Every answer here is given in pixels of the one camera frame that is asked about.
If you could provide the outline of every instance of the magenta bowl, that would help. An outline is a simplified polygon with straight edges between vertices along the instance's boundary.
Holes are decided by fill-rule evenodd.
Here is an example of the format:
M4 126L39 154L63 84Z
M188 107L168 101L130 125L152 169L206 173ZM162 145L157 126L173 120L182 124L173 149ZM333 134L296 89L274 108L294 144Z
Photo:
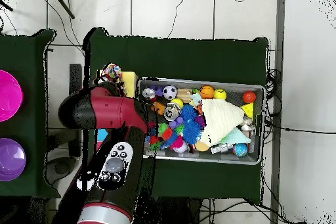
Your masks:
M0 122L13 117L20 108L24 94L14 76L0 70Z

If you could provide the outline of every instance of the red ball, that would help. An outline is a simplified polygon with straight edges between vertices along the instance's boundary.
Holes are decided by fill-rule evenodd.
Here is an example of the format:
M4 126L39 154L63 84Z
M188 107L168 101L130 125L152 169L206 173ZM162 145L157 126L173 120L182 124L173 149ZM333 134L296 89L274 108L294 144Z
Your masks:
M247 91L243 94L243 101L245 103L254 102L256 98L257 98L256 95L252 91Z

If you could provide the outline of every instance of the bowl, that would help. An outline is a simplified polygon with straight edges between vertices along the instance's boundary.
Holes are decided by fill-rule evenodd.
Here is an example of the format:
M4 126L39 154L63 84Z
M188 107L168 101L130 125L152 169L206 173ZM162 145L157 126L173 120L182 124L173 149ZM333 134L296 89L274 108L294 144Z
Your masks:
M19 143L0 138L0 181L12 181L24 170L26 154Z
M14 76L0 70L0 122L13 117L22 104L24 95Z

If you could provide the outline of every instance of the soccer ball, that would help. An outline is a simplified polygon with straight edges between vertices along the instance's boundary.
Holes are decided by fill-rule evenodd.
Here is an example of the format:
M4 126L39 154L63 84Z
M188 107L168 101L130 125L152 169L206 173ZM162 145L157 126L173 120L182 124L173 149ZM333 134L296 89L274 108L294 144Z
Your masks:
M177 95L177 88L175 86L166 86L163 88L163 96L166 99L174 99Z

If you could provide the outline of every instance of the dark green mat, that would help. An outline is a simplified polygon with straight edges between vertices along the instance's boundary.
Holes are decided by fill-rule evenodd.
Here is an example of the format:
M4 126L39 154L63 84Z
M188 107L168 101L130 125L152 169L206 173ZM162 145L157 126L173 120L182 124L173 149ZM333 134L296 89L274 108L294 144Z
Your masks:
M0 35L0 69L19 82L24 100L18 112L0 122L0 138L14 139L27 157L23 173L15 180L0 181L1 196L58 197L44 180L46 158L46 108L44 52L54 30L41 30L31 37Z
M91 80L113 62L138 76L190 79L265 86L266 38L254 41L110 37L91 30ZM93 153L90 132L89 155ZM148 186L152 160L142 163L141 186ZM154 196L248 198L260 202L261 163L256 166L157 160Z

